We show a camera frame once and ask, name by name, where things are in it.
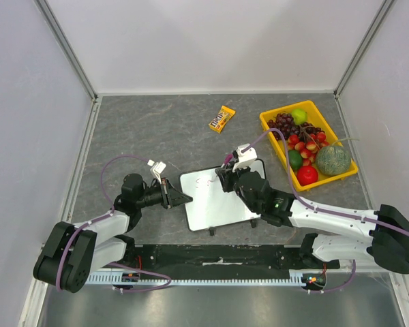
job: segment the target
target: metal frame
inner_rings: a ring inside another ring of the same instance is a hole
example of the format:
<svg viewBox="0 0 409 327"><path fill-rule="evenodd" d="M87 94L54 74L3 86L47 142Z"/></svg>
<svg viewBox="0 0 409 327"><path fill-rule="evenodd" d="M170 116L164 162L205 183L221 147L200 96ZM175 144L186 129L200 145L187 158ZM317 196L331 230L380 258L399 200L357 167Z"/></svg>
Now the metal frame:
<svg viewBox="0 0 409 327"><path fill-rule="evenodd" d="M74 210L74 204L76 203L77 192L82 180L83 170L85 168L85 162L89 152L89 145L93 137L95 123L97 122L98 113L102 104L102 98L98 98L91 107L91 113L88 117L87 126L83 135L82 144L80 146L79 154L74 166L73 176L70 180L70 187L63 204L62 213L59 221L71 221L72 213ZM25 305L20 315L20 321L18 327L32 327L37 326L37 322L40 318L42 305L46 297L47 284L42 281L38 281L32 278L32 282L27 292Z"/></svg>
<svg viewBox="0 0 409 327"><path fill-rule="evenodd" d="M339 98L341 95L342 91L344 90L344 87L346 87L347 82L353 75L353 72L357 68L359 62L361 61L363 55L367 51L369 45L371 44L374 36L376 35L377 31L380 28L380 25L382 24L383 20L389 13L389 10L392 8L392 5L395 3L395 0L384 0L382 2L382 5L380 5L379 10L377 11L376 15L374 16L374 19L371 23L371 25L368 27L367 32L363 36L362 42L359 44L359 47L357 48L352 60L350 61L346 71L344 72L344 75L341 77L341 80L339 81L338 85L336 86L336 89L334 91L334 94L336 98Z"/></svg>
<svg viewBox="0 0 409 327"><path fill-rule="evenodd" d="M44 16L50 30L53 32L56 40L58 41L60 47L62 48L65 56L67 57L68 61L70 62L71 66L73 67L74 71L76 72L79 80L82 82L83 87L85 88L86 92L88 93L89 97L93 100L97 99L97 93L95 92L91 82L89 81L85 71L82 68L82 65L79 63L76 54L73 51L70 43L68 42L64 32L62 31L61 25L59 25L53 11L48 4L47 0L34 0L36 5L41 11L41 14Z"/></svg>

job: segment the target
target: red tomato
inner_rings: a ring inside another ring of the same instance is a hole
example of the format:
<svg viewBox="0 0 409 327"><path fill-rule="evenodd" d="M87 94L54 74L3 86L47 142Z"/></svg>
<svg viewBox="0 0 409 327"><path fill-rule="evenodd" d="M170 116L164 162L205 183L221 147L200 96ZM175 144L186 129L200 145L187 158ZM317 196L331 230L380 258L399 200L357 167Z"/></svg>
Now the red tomato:
<svg viewBox="0 0 409 327"><path fill-rule="evenodd" d="M314 167L303 166L297 172L297 179L301 186L312 184L318 180L318 172Z"/></svg>

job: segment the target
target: melon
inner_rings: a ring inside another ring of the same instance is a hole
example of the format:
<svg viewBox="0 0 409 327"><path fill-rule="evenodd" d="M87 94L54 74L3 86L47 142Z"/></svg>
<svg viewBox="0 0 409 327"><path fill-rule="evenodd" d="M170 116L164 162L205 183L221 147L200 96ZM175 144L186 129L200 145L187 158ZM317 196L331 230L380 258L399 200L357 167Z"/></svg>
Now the melon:
<svg viewBox="0 0 409 327"><path fill-rule="evenodd" d="M335 176L347 172L352 158L350 153L340 145L323 147L316 156L316 166L327 176Z"/></svg>

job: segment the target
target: white board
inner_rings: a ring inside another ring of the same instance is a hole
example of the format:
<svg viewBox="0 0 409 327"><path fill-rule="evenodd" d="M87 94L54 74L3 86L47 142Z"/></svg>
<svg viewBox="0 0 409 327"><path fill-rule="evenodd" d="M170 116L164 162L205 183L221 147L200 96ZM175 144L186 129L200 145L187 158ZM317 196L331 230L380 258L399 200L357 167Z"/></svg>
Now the white board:
<svg viewBox="0 0 409 327"><path fill-rule="evenodd" d="M262 161L256 160L250 168L265 178ZM182 174L180 185L182 192L194 199L185 205L188 226L193 232L260 216L248 210L235 192L223 192L221 183L216 177L215 168Z"/></svg>

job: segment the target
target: yellow tray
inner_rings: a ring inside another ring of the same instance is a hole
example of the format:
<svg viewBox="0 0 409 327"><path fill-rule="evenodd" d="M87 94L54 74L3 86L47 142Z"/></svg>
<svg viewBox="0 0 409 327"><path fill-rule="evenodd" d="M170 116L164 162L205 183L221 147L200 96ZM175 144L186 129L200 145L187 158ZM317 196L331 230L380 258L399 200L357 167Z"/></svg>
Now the yellow tray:
<svg viewBox="0 0 409 327"><path fill-rule="evenodd" d="M267 122L270 119L275 120L275 117L277 114L289 114L291 111L293 111L295 108L301 108L304 111L307 112L307 122L313 124L315 127L321 127L321 129L326 133L326 141L332 144L334 141L338 139L338 137L335 135L333 130L330 128L329 124L326 122L324 117L321 115L320 111L317 109L315 104L308 100L308 101L303 101L299 102L297 104L291 104L286 107L281 107L273 110L269 110L266 112L263 112L260 114L260 123L262 124L262 128L264 131L269 129L270 127L268 126ZM286 156L285 156L285 148L282 143L282 141L277 141L274 138L274 135L272 133L268 133L268 139L271 142L271 145L273 146L276 155L279 157L280 161L284 165L286 169ZM291 168L291 177L292 177L292 182L294 183L295 189L297 191L307 191L308 189L311 189L312 187L317 187L326 183L330 183L332 181L336 181L338 179L345 179L346 177L349 177L350 175L356 174L358 171L358 168L354 161L352 160L350 168L348 169L347 172L336 175L336 176L326 176L321 174L318 171L318 181L312 184L308 184L306 186L301 186L299 181L297 180L294 171Z"/></svg>

